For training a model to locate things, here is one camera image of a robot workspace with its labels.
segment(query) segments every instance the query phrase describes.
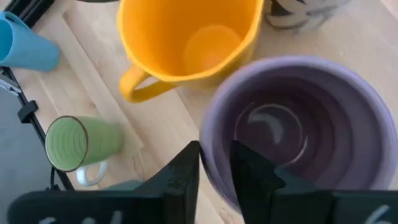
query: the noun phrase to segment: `mug handle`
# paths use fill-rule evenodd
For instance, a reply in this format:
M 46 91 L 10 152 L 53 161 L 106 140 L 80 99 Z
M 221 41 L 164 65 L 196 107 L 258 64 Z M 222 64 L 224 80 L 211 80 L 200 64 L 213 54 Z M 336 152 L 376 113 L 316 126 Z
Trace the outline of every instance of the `mug handle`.
M 148 73 L 133 65 L 120 79 L 120 92 L 126 100 L 132 103 L 140 103 L 176 87 L 170 83 L 157 81 L 147 87 L 136 90 L 137 86 L 149 77 Z
M 17 17 L 15 14 L 13 14 L 11 12 L 3 11 L 2 13 L 0 13 L 0 17 L 2 17 L 3 19 L 9 19 L 9 20 L 15 22 L 16 24 L 30 30 L 30 27 L 27 26 L 25 24 L 25 22 L 22 21 L 22 19 L 20 19 L 19 17 Z
M 108 160 L 99 162 L 99 170 L 98 170 L 97 176 L 93 180 L 88 180 L 87 170 L 90 167 L 95 166 L 97 164 L 98 164 L 98 162 L 96 164 L 79 167 L 77 169 L 76 176 L 77 176 L 77 181 L 79 181 L 79 184 L 89 187 L 89 186 L 98 184 L 102 180 L 102 178 L 104 178 L 105 171 L 108 166 Z

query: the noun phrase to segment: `purple bowl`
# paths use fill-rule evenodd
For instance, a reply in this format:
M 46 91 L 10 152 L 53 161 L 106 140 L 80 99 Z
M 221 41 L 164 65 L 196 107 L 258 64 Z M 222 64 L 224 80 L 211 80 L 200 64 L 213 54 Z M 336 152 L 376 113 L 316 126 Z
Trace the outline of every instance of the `purple bowl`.
M 320 189 L 388 189 L 397 135 L 376 91 L 313 57 L 279 57 L 234 72 L 216 91 L 200 133 L 205 170 L 239 211 L 229 146 L 240 140 Z

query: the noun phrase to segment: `black plastic part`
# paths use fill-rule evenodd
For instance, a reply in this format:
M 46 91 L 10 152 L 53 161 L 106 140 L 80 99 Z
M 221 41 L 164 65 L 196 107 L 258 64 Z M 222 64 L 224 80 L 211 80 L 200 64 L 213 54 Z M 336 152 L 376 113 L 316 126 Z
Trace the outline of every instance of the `black plastic part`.
M 19 16 L 29 5 L 30 1 L 28 0 L 13 0 L 11 1 L 7 7 L 4 9 L 5 11 L 9 11 Z
M 52 187 L 47 187 L 45 190 L 61 190 L 58 184 L 55 184 Z
M 30 120 L 32 119 L 33 115 L 35 112 L 38 110 L 38 106 L 36 104 L 36 101 L 32 100 L 29 101 L 27 104 L 22 106 L 22 108 L 18 111 L 18 118 L 21 121 L 22 124 L 28 124 L 30 123 Z
M 199 186 L 198 141 L 191 142 L 155 176 L 132 191 L 32 192 L 15 200 L 10 224 L 194 224 Z
M 55 0 L 31 0 L 19 17 L 29 27 L 33 27 Z
M 246 224 L 398 223 L 397 191 L 317 190 L 237 141 L 230 156 Z

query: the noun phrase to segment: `green cup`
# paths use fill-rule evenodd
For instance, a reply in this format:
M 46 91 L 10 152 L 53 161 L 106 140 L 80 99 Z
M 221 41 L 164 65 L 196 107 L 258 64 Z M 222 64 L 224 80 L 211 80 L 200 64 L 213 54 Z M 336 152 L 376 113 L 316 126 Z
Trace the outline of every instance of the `green cup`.
M 98 184 L 105 175 L 108 158 L 122 144 L 121 130 L 98 118 L 61 116 L 49 127 L 45 150 L 51 164 L 62 171 L 76 171 L 81 185 Z M 96 178 L 88 180 L 87 170 L 100 165 Z

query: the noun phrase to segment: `gray floor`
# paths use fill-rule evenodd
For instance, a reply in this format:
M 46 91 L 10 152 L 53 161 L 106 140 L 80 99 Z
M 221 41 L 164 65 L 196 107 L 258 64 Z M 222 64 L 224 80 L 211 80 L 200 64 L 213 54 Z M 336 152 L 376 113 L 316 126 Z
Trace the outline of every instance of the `gray floor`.
M 43 146 L 32 125 L 19 122 L 20 108 L 16 96 L 0 88 L 0 224 L 7 223 L 7 208 L 15 198 L 44 190 L 50 182 Z

